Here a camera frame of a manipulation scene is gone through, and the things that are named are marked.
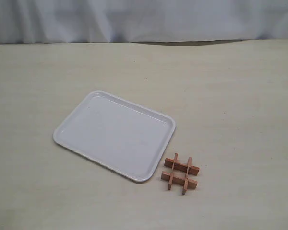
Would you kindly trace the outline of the white plastic tray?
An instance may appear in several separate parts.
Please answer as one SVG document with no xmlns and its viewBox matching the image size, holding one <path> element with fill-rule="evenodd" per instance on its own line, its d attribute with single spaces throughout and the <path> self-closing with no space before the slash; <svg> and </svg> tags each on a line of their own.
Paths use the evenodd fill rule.
<svg viewBox="0 0 288 230">
<path fill-rule="evenodd" d="M 56 144 L 134 182 L 148 181 L 176 129 L 168 115 L 90 92 L 53 132 Z"/>
</svg>

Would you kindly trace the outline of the wooden notched puzzle piece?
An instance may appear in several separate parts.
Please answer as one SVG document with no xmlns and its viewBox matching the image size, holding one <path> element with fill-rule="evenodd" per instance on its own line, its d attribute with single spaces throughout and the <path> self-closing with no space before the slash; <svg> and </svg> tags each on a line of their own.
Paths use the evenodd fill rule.
<svg viewBox="0 0 288 230">
<path fill-rule="evenodd" d="M 188 162 L 187 162 L 185 179 L 184 179 L 184 186 L 183 186 L 183 190 L 182 190 L 183 195 L 185 195 L 187 190 L 188 190 L 188 183 L 189 183 L 188 175 L 189 175 L 189 169 L 190 169 L 191 165 L 192 165 L 192 157 L 189 157 Z"/>
<path fill-rule="evenodd" d="M 178 159 L 178 153 L 175 153 L 175 156 L 173 158 L 173 162 L 172 162 L 172 166 L 171 166 L 171 172 L 170 172 L 170 177 L 169 177 L 169 182 L 168 182 L 168 190 L 171 189 L 172 184 L 173 184 L 173 171 L 174 171 L 174 167 L 175 167 L 175 163 Z"/>
<path fill-rule="evenodd" d="M 169 158 L 166 158 L 165 159 L 165 162 L 164 162 L 164 166 L 165 167 L 168 167 L 168 168 L 173 168 L 174 170 L 178 170 L 178 171 L 181 171 L 181 172 L 187 172 L 187 164 L 183 164 L 183 163 L 180 163 L 180 162 L 174 162 L 173 159 L 169 159 Z M 200 168 L 199 167 L 196 167 L 196 166 L 193 166 L 191 165 L 188 169 L 188 174 L 190 175 L 194 175 L 194 176 L 197 176 L 198 173 L 199 173 L 199 170 Z"/>
<path fill-rule="evenodd" d="M 161 174 L 161 180 L 167 181 L 168 186 L 167 189 L 170 190 L 173 184 L 177 184 L 182 186 L 182 193 L 185 194 L 188 190 L 195 190 L 197 187 L 197 181 L 188 179 L 188 178 L 180 178 L 174 176 L 172 172 L 163 171 Z"/>
</svg>

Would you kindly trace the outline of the white cloth backdrop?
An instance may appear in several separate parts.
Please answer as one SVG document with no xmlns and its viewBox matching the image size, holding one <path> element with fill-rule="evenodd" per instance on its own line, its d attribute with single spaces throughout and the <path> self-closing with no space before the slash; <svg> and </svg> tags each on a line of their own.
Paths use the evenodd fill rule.
<svg viewBox="0 0 288 230">
<path fill-rule="evenodd" d="M 0 0 L 0 43 L 288 39 L 288 0 Z"/>
</svg>

